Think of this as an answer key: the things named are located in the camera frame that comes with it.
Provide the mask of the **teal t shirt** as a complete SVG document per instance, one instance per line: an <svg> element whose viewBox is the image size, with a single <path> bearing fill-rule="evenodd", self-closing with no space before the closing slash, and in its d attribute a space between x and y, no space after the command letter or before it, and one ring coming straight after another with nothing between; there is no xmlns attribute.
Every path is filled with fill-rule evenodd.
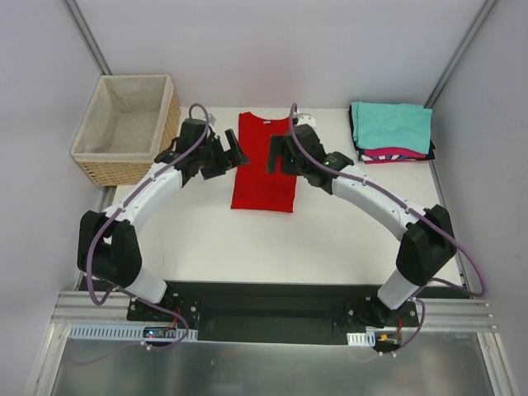
<svg viewBox="0 0 528 396"><path fill-rule="evenodd" d="M351 104L353 142L360 149L407 149L427 154L432 110L416 104Z"/></svg>

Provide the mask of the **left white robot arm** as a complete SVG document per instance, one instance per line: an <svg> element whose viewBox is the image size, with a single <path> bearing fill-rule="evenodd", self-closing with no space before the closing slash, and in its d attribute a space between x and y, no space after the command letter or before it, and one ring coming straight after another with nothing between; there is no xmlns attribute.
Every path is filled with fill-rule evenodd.
<svg viewBox="0 0 528 396"><path fill-rule="evenodd" d="M80 221L78 268L147 300L145 309L155 320L169 319L174 301L165 280L143 267L138 235L154 211L179 192L193 177L220 177L250 163L233 130L225 130L224 149L214 128L203 120L187 118L180 134L162 151L150 169L123 200L101 212L89 210Z"/></svg>

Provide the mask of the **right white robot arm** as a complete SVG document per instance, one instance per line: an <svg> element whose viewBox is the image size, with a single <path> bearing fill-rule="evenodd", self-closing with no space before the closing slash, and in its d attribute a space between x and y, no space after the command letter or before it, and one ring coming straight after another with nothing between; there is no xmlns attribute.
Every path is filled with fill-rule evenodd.
<svg viewBox="0 0 528 396"><path fill-rule="evenodd" d="M326 153L308 124L271 137L267 170L304 177L309 185L367 213L399 241L395 270L356 312L356 319L365 325L382 328L397 320L402 305L457 252L450 215L444 207L415 205L369 180L351 158L339 152Z"/></svg>

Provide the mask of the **red t shirt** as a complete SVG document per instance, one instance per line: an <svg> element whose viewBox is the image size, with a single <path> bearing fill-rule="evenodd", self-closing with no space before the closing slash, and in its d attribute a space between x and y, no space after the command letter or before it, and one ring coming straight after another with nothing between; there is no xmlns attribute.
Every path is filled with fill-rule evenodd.
<svg viewBox="0 0 528 396"><path fill-rule="evenodd" d="M267 171L271 137L284 135L288 128L286 118L267 120L249 111L239 115L238 142L250 163L237 169L233 210L294 211L296 177Z"/></svg>

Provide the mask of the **wicker basket with cloth liner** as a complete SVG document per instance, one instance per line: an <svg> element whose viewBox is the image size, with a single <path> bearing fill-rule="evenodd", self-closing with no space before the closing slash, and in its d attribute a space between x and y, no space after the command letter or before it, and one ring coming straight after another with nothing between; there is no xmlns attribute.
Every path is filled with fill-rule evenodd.
<svg viewBox="0 0 528 396"><path fill-rule="evenodd" d="M180 117L170 76L102 76L71 155L96 186L134 185L177 137Z"/></svg>

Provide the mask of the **black t shirt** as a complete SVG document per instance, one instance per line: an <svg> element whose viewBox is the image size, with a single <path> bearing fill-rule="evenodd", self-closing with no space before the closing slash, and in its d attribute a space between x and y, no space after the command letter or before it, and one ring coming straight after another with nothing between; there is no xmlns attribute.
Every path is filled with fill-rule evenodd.
<svg viewBox="0 0 528 396"><path fill-rule="evenodd" d="M348 107L348 116L349 116L349 125L350 125L350 129L351 129L352 143L353 143L353 147L354 147L354 149L356 151L357 157L359 159L359 155L358 155L359 150L360 149L365 149L365 148L361 148L358 145L358 138L356 137L356 129L355 129L356 122L353 120L352 113L353 113L353 105L349 105L349 107ZM433 160L435 158L435 154L434 154L435 148L436 148L436 146L433 144L432 141L430 141L428 152L424 153L424 154L427 155L427 160L417 161L417 162L427 162L427 161Z"/></svg>

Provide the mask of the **pink t shirt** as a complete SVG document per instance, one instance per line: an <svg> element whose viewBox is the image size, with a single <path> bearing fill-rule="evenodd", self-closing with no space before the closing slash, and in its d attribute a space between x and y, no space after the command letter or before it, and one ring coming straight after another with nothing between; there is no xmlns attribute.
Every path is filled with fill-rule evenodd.
<svg viewBox="0 0 528 396"><path fill-rule="evenodd" d="M360 149L359 159L364 163L398 163L427 160L427 155L405 148Z"/></svg>

